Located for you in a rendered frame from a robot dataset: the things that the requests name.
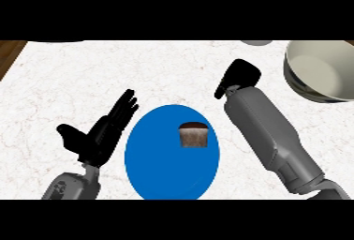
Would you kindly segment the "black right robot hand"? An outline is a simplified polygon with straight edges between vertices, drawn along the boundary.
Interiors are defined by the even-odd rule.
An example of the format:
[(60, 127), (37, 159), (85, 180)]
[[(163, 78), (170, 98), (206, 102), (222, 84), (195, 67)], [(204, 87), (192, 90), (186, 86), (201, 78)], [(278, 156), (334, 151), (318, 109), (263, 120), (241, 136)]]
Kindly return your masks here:
[(242, 88), (256, 86), (260, 77), (262, 71), (257, 66), (244, 59), (235, 59), (217, 86), (214, 97), (220, 99), (228, 93), (228, 89), (231, 87), (235, 90), (240, 90)]

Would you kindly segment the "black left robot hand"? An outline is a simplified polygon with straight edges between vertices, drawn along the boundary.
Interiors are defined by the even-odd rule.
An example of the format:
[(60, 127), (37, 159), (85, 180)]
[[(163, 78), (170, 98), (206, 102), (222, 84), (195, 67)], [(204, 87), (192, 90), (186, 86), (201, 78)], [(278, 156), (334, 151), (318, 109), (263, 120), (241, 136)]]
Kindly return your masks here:
[(67, 124), (57, 127), (65, 149), (79, 154), (77, 160), (86, 165), (99, 168), (108, 162), (138, 109), (135, 91), (127, 89), (110, 114), (99, 119), (89, 133)]

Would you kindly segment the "blue oval plate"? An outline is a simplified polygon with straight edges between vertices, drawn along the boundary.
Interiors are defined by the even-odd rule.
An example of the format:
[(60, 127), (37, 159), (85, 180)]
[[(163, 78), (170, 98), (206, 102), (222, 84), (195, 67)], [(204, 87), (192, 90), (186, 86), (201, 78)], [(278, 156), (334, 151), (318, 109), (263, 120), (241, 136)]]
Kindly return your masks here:
[[(209, 127), (209, 145), (185, 147), (181, 126)], [(195, 200), (211, 186), (220, 148), (211, 123), (191, 107), (166, 105), (136, 124), (126, 145), (124, 164), (130, 184), (147, 200)]]

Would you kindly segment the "cream bowl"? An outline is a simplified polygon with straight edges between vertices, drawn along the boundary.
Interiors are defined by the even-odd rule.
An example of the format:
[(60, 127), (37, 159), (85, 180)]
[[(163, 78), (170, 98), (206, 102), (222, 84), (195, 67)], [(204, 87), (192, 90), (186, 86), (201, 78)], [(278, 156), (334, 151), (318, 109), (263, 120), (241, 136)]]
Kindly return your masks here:
[(354, 45), (346, 40), (293, 40), (284, 76), (294, 91), (319, 103), (354, 101)]

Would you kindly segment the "pale grey round object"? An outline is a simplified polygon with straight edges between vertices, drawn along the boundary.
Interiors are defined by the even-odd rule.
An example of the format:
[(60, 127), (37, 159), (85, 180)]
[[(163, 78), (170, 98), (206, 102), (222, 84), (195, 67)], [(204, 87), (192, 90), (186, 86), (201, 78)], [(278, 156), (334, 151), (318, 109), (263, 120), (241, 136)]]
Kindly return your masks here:
[(272, 40), (241, 40), (241, 41), (251, 46), (266, 46), (273, 42)]

